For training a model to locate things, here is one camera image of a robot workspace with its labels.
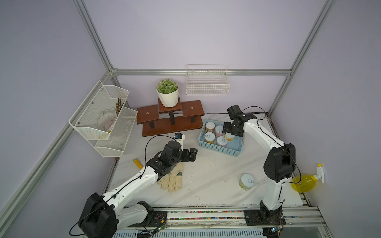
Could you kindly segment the white perforated wall rack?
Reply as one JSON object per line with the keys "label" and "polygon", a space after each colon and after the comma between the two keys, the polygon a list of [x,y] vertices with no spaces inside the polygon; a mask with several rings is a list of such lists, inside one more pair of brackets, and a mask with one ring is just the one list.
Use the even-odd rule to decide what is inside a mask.
{"label": "white perforated wall rack", "polygon": [[98,81],[68,121],[103,158],[125,151],[138,114],[128,107],[128,95],[126,89]]}

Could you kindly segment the cream work glove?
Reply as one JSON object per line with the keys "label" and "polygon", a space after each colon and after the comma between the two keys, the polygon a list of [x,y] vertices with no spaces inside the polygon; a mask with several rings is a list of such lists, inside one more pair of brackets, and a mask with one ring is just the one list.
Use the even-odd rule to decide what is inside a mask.
{"label": "cream work glove", "polygon": [[169,193],[181,190],[184,165],[183,162],[178,163],[168,175],[165,175],[157,182],[162,190],[167,190]]}

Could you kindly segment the orange can white lid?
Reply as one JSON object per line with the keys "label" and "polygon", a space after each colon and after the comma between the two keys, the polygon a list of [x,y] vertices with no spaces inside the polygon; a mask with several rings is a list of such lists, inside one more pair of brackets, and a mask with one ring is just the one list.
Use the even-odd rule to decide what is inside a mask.
{"label": "orange can white lid", "polygon": [[216,135],[216,137],[224,136],[223,125],[218,125],[215,127],[215,135]]}

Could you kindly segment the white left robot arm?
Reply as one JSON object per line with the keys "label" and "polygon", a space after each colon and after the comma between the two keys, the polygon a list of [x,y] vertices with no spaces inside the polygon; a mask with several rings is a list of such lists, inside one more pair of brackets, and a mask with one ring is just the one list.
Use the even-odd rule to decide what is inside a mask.
{"label": "white left robot arm", "polygon": [[197,149],[184,149],[181,141],[169,141],[164,149],[147,161],[133,178],[102,195],[90,195],[84,205],[77,226],[88,238],[111,238],[118,230],[146,220],[153,209],[146,202],[126,205],[141,191],[153,185],[180,162],[194,162]]}

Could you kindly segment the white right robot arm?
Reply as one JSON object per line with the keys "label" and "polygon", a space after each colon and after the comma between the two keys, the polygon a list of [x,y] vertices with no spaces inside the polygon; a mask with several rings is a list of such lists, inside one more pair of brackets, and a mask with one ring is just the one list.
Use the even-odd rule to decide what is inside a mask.
{"label": "white right robot arm", "polygon": [[266,212],[280,210],[284,201],[281,199],[285,184],[292,184],[292,174],[297,170],[296,149],[291,143],[286,144],[262,126],[260,119],[253,113],[244,113],[238,105],[227,109],[231,122],[225,122],[223,132],[242,137],[253,137],[267,152],[263,169],[268,178],[266,193],[261,201],[261,210]]}

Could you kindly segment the light blue plastic basket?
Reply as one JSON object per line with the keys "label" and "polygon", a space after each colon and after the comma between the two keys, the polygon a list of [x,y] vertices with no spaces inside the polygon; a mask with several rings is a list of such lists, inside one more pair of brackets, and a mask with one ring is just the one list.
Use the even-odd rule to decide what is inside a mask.
{"label": "light blue plastic basket", "polygon": [[222,132],[223,124],[223,122],[205,120],[198,136],[199,146],[237,157],[243,150],[243,138],[225,136]]}

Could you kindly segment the yellow label can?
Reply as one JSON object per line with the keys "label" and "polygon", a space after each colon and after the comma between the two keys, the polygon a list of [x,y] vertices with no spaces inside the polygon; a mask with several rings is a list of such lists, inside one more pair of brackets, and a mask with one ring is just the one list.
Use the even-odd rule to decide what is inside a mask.
{"label": "yellow label can", "polygon": [[227,140],[227,141],[232,141],[234,140],[236,136],[235,135],[232,135],[231,133],[227,132],[224,134],[224,138]]}

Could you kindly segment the aluminium frame post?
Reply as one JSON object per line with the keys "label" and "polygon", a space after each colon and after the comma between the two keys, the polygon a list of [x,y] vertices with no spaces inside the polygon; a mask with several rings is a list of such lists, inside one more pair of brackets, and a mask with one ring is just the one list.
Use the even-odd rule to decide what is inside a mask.
{"label": "aluminium frame post", "polygon": [[93,20],[90,16],[90,13],[87,9],[87,6],[85,4],[85,1],[83,0],[74,0],[73,1],[77,11],[85,25],[85,28],[87,32],[89,33],[89,36],[98,52],[98,55],[101,58],[101,61],[106,68],[107,72],[109,72],[111,75],[114,75],[114,67],[111,64],[111,61],[106,53],[106,50],[102,44],[101,38],[96,30],[96,27],[93,23]]}

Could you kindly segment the yellow spray bottle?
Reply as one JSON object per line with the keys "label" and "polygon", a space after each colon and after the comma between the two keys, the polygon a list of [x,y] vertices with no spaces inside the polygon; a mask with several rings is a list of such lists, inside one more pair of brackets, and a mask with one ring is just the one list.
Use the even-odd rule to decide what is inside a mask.
{"label": "yellow spray bottle", "polygon": [[322,164],[317,165],[316,173],[301,174],[292,180],[292,188],[298,193],[305,193],[311,191],[317,182],[325,183],[325,173]]}

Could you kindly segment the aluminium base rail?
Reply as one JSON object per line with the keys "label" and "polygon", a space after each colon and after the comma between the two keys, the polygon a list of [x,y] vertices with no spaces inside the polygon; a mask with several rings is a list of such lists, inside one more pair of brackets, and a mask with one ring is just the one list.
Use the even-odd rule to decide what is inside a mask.
{"label": "aluminium base rail", "polygon": [[316,207],[284,208],[268,222],[246,208],[155,208],[142,222],[104,227],[95,238],[331,238]]}

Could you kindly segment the brown wooden riser shelf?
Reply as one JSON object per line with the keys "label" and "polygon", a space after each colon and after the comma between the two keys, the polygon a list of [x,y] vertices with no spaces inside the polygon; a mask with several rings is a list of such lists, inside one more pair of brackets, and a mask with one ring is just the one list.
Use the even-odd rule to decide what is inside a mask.
{"label": "brown wooden riser shelf", "polygon": [[176,133],[201,129],[204,110],[200,100],[178,103],[171,108],[161,101],[156,105],[138,108],[137,124],[142,125],[142,136]]}

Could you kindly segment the potted succulent white pot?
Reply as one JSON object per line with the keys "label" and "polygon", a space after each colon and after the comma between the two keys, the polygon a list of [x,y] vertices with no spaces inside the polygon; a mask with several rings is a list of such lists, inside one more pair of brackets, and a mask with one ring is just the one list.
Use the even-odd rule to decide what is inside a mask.
{"label": "potted succulent white pot", "polygon": [[175,107],[179,101],[179,86],[171,79],[163,79],[158,82],[156,92],[164,107]]}

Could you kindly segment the tan label can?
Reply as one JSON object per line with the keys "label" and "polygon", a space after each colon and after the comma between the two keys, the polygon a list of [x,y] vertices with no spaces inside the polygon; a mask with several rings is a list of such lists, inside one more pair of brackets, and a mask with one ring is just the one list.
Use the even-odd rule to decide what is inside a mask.
{"label": "tan label can", "polygon": [[216,135],[213,132],[207,132],[204,135],[204,141],[210,144],[213,144],[215,142]]}

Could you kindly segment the green label can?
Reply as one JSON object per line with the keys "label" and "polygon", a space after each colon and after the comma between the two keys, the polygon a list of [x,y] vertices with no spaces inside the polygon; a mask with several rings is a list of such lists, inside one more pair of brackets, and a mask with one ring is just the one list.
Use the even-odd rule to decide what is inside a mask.
{"label": "green label can", "polygon": [[255,185],[255,179],[250,174],[242,174],[239,180],[239,186],[243,190],[250,190]]}

